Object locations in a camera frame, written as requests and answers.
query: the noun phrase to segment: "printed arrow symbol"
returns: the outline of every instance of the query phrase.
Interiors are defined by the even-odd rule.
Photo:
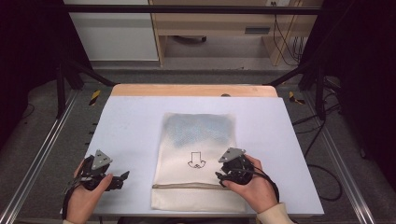
[[[191,168],[201,169],[205,166],[206,161],[201,160],[201,152],[192,152],[191,161],[189,161],[189,166]]]

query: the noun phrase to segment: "cloth bag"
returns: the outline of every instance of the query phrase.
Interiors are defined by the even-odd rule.
[[[231,115],[173,114],[163,118],[151,207],[169,211],[245,212],[245,201],[219,184],[219,158],[235,147]]]

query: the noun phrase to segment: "sleeve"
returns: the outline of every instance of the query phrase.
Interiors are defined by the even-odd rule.
[[[64,222],[62,224],[74,224],[73,222],[69,222],[66,219],[64,220]]]
[[[279,203],[274,207],[260,213],[257,218],[262,224],[290,224],[293,223],[286,212],[286,206]]]

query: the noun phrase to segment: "white table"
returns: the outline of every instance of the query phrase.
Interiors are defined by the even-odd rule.
[[[216,96],[223,93],[232,97]],[[262,161],[264,171],[278,185],[280,201],[286,203],[288,213],[293,217],[324,214],[288,112],[283,100],[276,97],[275,89],[235,85],[134,84],[115,87],[87,151],[88,156],[101,149],[113,159],[108,173],[121,175],[131,172],[122,189],[105,192],[95,214],[135,217],[255,216],[248,205],[246,213],[241,214],[151,209],[150,191],[165,112],[234,114],[237,146]]]

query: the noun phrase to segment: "white cabinet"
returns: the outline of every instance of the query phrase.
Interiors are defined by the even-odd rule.
[[[65,4],[147,5],[146,0],[64,0]],[[158,61],[149,13],[70,13],[90,61]]]

